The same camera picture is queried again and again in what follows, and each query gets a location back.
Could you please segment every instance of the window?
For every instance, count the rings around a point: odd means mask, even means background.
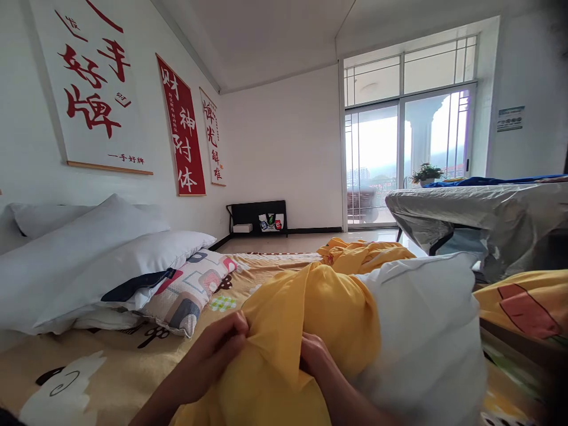
[[[394,98],[401,91],[408,95],[472,81],[476,47],[474,35],[347,67],[343,71],[345,106]]]
[[[476,49],[474,35],[345,59],[348,225],[394,225],[385,196],[418,186],[411,176],[423,163],[446,179],[467,175]]]

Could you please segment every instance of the blue tarp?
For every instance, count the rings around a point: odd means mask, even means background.
[[[547,178],[559,178],[560,176],[568,175],[548,175],[548,176],[533,176],[533,177],[521,177],[519,179],[494,179],[491,177],[470,177],[468,179],[461,180],[459,182],[434,182],[424,185],[425,188],[443,188],[445,186],[488,186],[488,185],[501,185],[503,183],[532,183],[535,180],[547,179]]]

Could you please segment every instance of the sliding glass door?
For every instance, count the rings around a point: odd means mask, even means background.
[[[345,135],[348,224],[393,224],[385,196],[398,187],[398,103],[346,113]]]
[[[445,179],[469,175],[475,83],[346,110],[347,224],[395,225],[385,205],[393,189],[414,188],[423,163]]]

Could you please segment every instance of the wall sign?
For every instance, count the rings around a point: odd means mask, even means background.
[[[499,110],[497,132],[522,129],[524,124],[525,107],[507,108]]]
[[[156,56],[170,121],[170,140],[175,150],[177,194],[205,195],[191,90],[157,53]]]
[[[203,116],[205,118],[205,135],[207,136],[207,146],[209,147],[209,163],[211,165],[211,183],[214,185],[226,186],[223,169],[223,156],[219,144],[219,125],[217,123],[217,107],[207,96],[202,88],[201,104],[203,106]]]
[[[32,0],[70,166],[152,175],[111,0]]]

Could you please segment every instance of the flower pot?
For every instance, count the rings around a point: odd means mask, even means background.
[[[435,179],[433,177],[426,180],[421,180],[420,186],[424,187],[424,185],[428,185],[429,183],[434,183],[434,181]]]

